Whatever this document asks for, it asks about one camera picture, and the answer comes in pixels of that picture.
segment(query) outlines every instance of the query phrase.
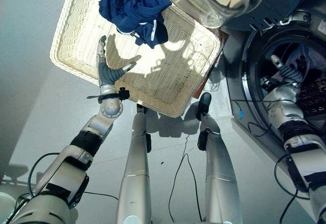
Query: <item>black strap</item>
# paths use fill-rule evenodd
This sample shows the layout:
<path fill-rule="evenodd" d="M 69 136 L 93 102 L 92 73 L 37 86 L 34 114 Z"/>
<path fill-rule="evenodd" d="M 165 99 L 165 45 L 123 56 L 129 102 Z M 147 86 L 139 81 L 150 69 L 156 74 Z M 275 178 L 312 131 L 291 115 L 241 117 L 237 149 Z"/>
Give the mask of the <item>black strap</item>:
<path fill-rule="evenodd" d="M 129 90 L 126 88 L 120 88 L 119 93 L 111 93 L 106 95 L 98 95 L 98 96 L 88 96 L 87 99 L 97 98 L 98 103 L 102 103 L 104 99 L 107 98 L 119 98 L 121 101 L 126 100 L 130 97 Z"/>

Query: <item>washing machine drum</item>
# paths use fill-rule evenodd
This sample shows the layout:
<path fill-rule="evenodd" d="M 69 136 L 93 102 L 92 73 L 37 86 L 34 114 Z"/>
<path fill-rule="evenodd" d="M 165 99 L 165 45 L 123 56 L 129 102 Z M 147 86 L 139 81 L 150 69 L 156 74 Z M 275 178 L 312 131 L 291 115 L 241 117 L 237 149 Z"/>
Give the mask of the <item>washing machine drum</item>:
<path fill-rule="evenodd" d="M 267 111 L 261 102 L 275 86 L 271 80 L 282 82 L 272 64 L 272 54 L 284 64 L 298 70 L 304 77 L 297 104 L 316 134 L 324 137 L 326 115 L 325 35 L 302 25 L 275 26 L 265 33 L 252 33 L 243 51 L 243 90 L 253 114 L 269 126 Z M 275 135 L 280 136 L 276 128 Z"/>

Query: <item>black joint cover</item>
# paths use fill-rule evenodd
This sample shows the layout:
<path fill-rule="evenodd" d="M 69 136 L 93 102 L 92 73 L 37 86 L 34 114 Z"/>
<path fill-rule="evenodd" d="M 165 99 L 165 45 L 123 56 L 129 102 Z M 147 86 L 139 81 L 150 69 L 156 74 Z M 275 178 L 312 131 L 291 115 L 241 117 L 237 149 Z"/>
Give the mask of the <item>black joint cover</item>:
<path fill-rule="evenodd" d="M 78 146 L 94 157 L 101 144 L 102 139 L 98 135 L 89 131 L 80 131 L 70 145 Z"/>
<path fill-rule="evenodd" d="M 152 151 L 152 139 L 151 135 L 146 133 L 146 146 L 147 146 L 147 153 Z"/>
<path fill-rule="evenodd" d="M 289 158 L 286 159 L 286 164 L 288 166 L 288 171 L 295 187 L 301 192 L 308 192 L 308 189 L 305 183 L 303 182 L 302 177 L 298 169 L 296 168 L 296 165 L 294 164 L 293 160 Z"/>
<path fill-rule="evenodd" d="M 197 147 L 201 151 L 206 151 L 208 131 L 201 131 L 198 137 Z"/>
<path fill-rule="evenodd" d="M 283 138 L 283 142 L 288 141 L 294 136 L 313 134 L 310 127 L 303 121 L 289 121 L 284 123 L 279 128 Z"/>
<path fill-rule="evenodd" d="M 305 176 L 307 182 L 309 182 L 309 188 L 313 191 L 326 185 L 326 172 L 313 173 Z"/>
<path fill-rule="evenodd" d="M 129 90 L 126 90 L 126 88 L 120 88 L 119 91 L 119 99 L 120 100 L 126 100 L 130 97 Z"/>

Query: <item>washing machine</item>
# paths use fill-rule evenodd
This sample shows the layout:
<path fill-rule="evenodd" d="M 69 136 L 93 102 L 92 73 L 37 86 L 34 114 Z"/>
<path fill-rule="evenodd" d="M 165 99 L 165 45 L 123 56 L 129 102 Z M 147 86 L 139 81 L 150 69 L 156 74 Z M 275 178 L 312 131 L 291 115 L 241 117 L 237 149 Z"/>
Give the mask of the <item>washing machine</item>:
<path fill-rule="evenodd" d="M 222 30 L 229 34 L 224 58 L 235 120 L 271 154 L 280 157 L 284 154 L 281 136 L 270 125 L 261 102 L 274 88 L 271 81 L 278 78 L 270 56 L 276 54 L 303 75 L 297 104 L 312 130 L 325 142 L 326 6 L 325 0 L 278 0 L 278 4 L 283 2 L 283 15 L 288 12 L 282 16 L 276 4 L 268 12 L 264 9 L 273 1 L 263 0 L 263 9 L 231 19 Z"/>
<path fill-rule="evenodd" d="M 207 28 L 229 37 L 223 48 L 234 120 L 277 159 L 283 142 L 263 98 L 280 80 L 270 56 L 304 77 L 298 105 L 325 139 L 325 0 L 172 0 Z"/>

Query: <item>silver robot leg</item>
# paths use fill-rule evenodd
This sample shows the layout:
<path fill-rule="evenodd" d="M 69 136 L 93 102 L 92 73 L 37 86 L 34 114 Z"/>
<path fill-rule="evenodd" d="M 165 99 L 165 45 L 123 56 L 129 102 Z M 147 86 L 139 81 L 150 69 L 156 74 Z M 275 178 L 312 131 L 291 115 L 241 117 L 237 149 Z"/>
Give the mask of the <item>silver robot leg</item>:
<path fill-rule="evenodd" d="M 144 108 L 137 107 L 132 125 L 132 136 L 127 164 L 121 182 L 117 224 L 151 223 L 151 193 L 147 153 L 150 136 L 146 134 Z"/>
<path fill-rule="evenodd" d="M 237 181 L 220 128 L 208 114 L 200 113 L 198 148 L 206 151 L 206 222 L 241 224 L 242 214 Z"/>

